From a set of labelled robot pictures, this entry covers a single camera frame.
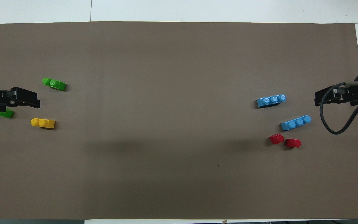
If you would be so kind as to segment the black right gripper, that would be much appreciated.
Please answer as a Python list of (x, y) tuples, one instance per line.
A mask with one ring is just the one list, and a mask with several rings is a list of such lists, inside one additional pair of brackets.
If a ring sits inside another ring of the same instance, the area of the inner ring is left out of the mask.
[[(358, 75), (354, 79), (354, 82), (358, 82)], [(321, 104), (340, 104), (350, 103), (351, 106), (358, 105), (358, 85), (345, 84), (332, 85), (322, 90), (315, 92), (314, 106), (319, 107)]]

